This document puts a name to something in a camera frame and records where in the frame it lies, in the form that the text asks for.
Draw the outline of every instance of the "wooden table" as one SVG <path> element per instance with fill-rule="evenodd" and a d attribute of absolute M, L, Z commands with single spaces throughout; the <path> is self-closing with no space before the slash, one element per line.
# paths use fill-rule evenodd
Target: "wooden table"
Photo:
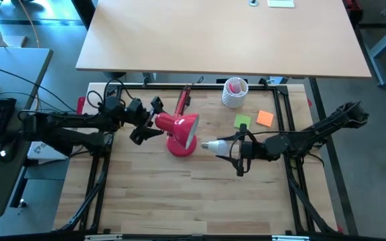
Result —
<path fill-rule="evenodd" d="M 341 0 L 101 0 L 76 68 L 370 77 Z"/>
<path fill-rule="evenodd" d="M 88 90 L 103 93 L 104 85 L 92 83 Z M 304 86 L 287 87 L 296 129 L 303 129 L 312 124 Z M 154 96 L 160 96 L 168 112 L 174 111 L 180 95 L 179 90 L 130 90 L 130 93 L 140 97 L 147 108 Z M 122 96 L 129 103 L 127 95 Z M 98 101 L 94 95 L 90 97 L 92 103 Z M 236 110 L 222 104 L 220 90 L 194 90 L 191 97 L 186 112 L 200 114 L 198 142 L 234 134 L 237 113 L 251 116 L 252 132 L 277 131 L 276 117 L 271 128 L 255 123 L 258 110 L 275 113 L 270 92 L 250 91 L 244 106 Z M 84 112 L 95 111 L 85 104 Z M 165 135 L 138 146 L 129 139 L 132 129 L 127 124 L 115 136 L 100 231 L 110 228 L 111 232 L 123 234 L 283 234 L 285 230 L 294 230 L 282 160 L 253 161 L 250 172 L 237 177 L 230 163 L 200 147 L 190 157 L 173 157 L 165 147 Z M 260 135 L 258 139 L 262 141 L 269 136 Z M 71 159 L 55 228 L 63 226 L 82 203 L 90 164 L 88 155 Z M 307 156 L 304 172 L 311 202 L 328 224 L 336 228 L 321 162 Z M 93 208 L 89 214 L 91 220 Z"/>

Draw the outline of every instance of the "red lamp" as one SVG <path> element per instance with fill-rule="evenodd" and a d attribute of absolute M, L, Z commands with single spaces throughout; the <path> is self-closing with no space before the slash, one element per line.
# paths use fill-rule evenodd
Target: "red lamp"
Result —
<path fill-rule="evenodd" d="M 174 116 L 162 112 L 155 118 L 156 127 L 168 132 L 166 146 L 176 157 L 191 155 L 198 142 L 194 133 L 198 127 L 199 114 L 183 116 L 185 106 L 190 101 L 190 90 L 191 86 L 186 86 L 182 91 Z"/>

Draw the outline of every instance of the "black desk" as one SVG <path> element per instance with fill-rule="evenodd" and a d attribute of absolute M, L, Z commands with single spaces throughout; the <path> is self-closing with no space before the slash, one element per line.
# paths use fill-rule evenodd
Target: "black desk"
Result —
<path fill-rule="evenodd" d="M 47 49 L 0 48 L 0 69 L 17 74 L 36 84 L 41 84 L 52 54 L 53 51 Z M 0 72 L 0 93 L 7 91 L 23 92 L 35 96 L 38 87 L 14 76 Z M 5 94 L 3 96 L 17 99 L 16 111 L 30 109 L 34 101 L 32 97 L 19 94 Z M 17 130 L 20 127 L 21 123 L 18 121 L 16 114 L 15 112 L 10 120 L 7 127 L 8 131 Z M 19 145 L 17 157 L 12 162 L 0 162 L 0 216 L 3 215 L 7 207 L 28 148 L 29 143 L 22 142 Z"/>

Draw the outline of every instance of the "gray floor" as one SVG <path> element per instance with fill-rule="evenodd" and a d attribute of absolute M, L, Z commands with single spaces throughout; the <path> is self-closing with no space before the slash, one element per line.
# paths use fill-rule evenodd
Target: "gray floor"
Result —
<path fill-rule="evenodd" d="M 69 0 L 37 0 L 36 5 L 27 5 L 34 19 L 73 19 L 78 16 Z M 365 23 L 386 23 L 386 17 L 380 16 L 386 1 L 362 0 L 365 10 Z M 22 11 L 10 1 L 5 0 L 0 10 L 0 19 L 25 19 Z M 86 30 L 83 26 L 36 26 L 40 43 L 43 48 L 54 50 L 54 55 L 43 86 L 54 91 L 66 103 L 76 106 L 77 98 L 84 96 L 89 82 L 103 82 L 105 77 L 98 72 L 79 72 L 75 70 L 76 60 L 80 53 Z M 29 25 L 0 25 L 5 35 L 26 35 L 26 47 L 36 46 L 34 34 Z M 373 44 L 385 35 L 386 29 L 368 29 Z M 382 56 L 386 69 L 386 53 Z M 196 74 L 159 74 L 158 82 L 195 82 L 200 75 Z M 204 75 L 204 82 L 214 82 L 224 76 Z M 250 82 L 258 81 L 257 76 L 246 76 Z M 127 82 L 141 82 L 140 73 L 127 75 Z M 309 84 L 306 80 L 290 80 L 289 83 L 305 84 L 308 97 L 313 101 Z M 318 79 L 324 107 L 330 114 L 337 106 L 347 101 L 363 102 L 364 108 L 370 113 L 369 122 L 358 130 L 341 130 L 334 135 L 346 187 L 351 200 L 352 209 L 360 235 L 386 238 L 386 91 L 377 88 L 376 79 Z M 63 108 L 45 92 L 40 98 Z M 315 106 L 311 113 L 318 121 Z M 325 172 L 336 214 L 336 220 L 344 227 L 343 216 L 338 200 L 332 171 L 328 163 L 325 149 L 322 156 L 326 162 Z M 46 177 L 55 179 L 64 176 L 66 163 L 45 171 Z M 28 183 L 24 198 L 29 207 L 22 210 L 7 208 L 0 218 L 0 235 L 27 234 L 32 232 L 48 232 L 52 229 L 58 199 L 63 181 L 32 180 Z"/>

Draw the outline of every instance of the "white cup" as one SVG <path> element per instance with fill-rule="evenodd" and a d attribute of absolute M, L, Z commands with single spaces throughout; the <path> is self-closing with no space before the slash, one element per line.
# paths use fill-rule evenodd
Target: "white cup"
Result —
<path fill-rule="evenodd" d="M 234 82 L 241 83 L 242 91 L 238 94 L 232 93 L 232 91 L 229 88 L 229 84 L 233 84 Z M 248 93 L 248 84 L 245 82 L 245 80 L 239 77 L 232 77 L 232 78 L 229 78 L 224 84 L 221 100 L 223 104 L 229 108 L 239 108 L 244 104 L 244 99 L 247 93 Z"/>

